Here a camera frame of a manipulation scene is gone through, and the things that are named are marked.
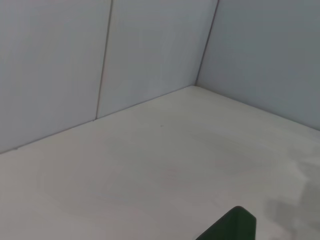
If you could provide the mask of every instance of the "white floor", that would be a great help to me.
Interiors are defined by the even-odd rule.
[[[0,155],[1,240],[320,239],[320,132],[188,87]]]

